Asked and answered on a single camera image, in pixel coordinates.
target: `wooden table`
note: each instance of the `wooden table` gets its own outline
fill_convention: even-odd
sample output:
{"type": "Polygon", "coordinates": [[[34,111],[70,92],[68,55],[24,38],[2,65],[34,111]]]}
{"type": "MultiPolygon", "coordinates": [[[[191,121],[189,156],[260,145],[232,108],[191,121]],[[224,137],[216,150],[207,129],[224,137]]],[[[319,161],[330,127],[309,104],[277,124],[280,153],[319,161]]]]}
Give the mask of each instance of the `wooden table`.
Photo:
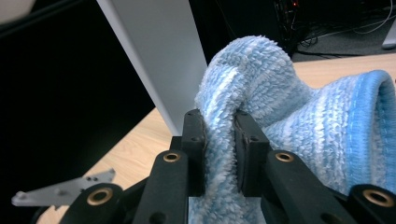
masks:
{"type": "MultiPolygon", "coordinates": [[[[294,64],[297,75],[313,88],[320,88],[339,77],[374,69],[387,71],[396,79],[396,54],[321,60],[294,64]]],[[[128,189],[149,175],[155,157],[169,148],[172,134],[157,109],[153,109],[137,126],[123,137],[86,175],[113,168],[113,183],[128,189]]],[[[58,223],[67,206],[51,207],[38,223],[58,223]]]]}

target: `light blue towel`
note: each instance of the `light blue towel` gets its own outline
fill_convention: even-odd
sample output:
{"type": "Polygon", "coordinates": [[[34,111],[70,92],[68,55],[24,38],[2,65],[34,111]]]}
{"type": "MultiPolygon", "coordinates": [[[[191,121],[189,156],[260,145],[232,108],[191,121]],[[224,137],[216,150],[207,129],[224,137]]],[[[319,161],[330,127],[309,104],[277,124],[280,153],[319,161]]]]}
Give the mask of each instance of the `light blue towel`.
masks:
{"type": "Polygon", "coordinates": [[[213,58],[195,103],[208,145],[206,192],[190,198],[190,223],[265,223],[260,199],[237,192],[236,109],[253,116],[273,149],[299,155],[324,185],[344,194],[362,183],[396,192],[396,100],[385,71],[311,89],[276,43],[247,36],[213,58]]]}

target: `terry cloth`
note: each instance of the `terry cloth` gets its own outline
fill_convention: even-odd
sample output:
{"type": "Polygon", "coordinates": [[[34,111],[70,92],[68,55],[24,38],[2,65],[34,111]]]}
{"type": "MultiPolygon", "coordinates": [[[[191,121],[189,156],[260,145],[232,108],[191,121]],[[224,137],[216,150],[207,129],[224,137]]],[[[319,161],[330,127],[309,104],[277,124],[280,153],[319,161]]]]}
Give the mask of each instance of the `terry cloth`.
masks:
{"type": "Polygon", "coordinates": [[[260,199],[237,191],[237,109],[252,115],[273,149],[296,153],[327,187],[348,194],[371,183],[396,192],[395,90],[385,71],[312,89],[275,42],[246,36],[212,59],[195,103],[208,142],[205,195],[190,198],[190,223],[265,223],[260,199]]]}

